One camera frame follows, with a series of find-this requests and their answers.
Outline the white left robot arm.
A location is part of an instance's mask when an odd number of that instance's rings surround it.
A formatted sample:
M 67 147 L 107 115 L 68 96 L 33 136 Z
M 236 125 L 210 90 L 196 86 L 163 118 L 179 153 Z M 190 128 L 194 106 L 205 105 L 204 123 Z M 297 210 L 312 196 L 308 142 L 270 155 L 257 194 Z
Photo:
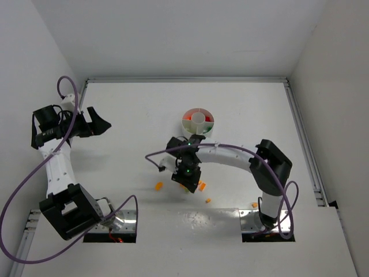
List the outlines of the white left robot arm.
M 69 240 L 101 222 L 103 211 L 99 203 L 76 181 L 70 160 L 71 138 L 98 136 L 111 124 L 87 108 L 91 122 L 82 112 L 55 111 L 54 105 L 40 108 L 32 114 L 31 146 L 46 161 L 47 193 L 39 203 L 44 217 L 57 233 Z

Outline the yellow curved lego piece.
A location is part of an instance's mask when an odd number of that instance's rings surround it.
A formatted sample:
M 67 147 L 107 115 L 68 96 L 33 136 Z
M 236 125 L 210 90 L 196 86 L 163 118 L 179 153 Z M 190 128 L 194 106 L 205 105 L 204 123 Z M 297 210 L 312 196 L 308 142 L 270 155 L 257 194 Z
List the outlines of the yellow curved lego piece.
M 158 182 L 158 183 L 156 184 L 156 186 L 155 186 L 155 190 L 156 190 L 156 191 L 160 191 L 160 190 L 162 189 L 162 187 L 163 187 L 163 183 L 162 183 L 162 182 Z

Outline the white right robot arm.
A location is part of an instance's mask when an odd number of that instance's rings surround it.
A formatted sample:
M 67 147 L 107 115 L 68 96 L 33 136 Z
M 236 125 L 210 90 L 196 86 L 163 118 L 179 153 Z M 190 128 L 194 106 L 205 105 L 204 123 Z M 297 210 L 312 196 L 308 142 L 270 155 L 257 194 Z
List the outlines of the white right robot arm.
M 281 188 L 285 188 L 292 162 L 270 140 L 263 139 L 256 145 L 256 154 L 242 151 L 241 147 L 221 147 L 203 135 L 192 135 L 187 140 L 172 137 L 167 143 L 168 156 L 160 161 L 159 167 L 172 172 L 172 180 L 184 185 L 191 193 L 197 189 L 201 176 L 200 163 L 217 163 L 246 170 L 251 173 L 262 191 L 259 218 L 265 229 L 277 223 Z

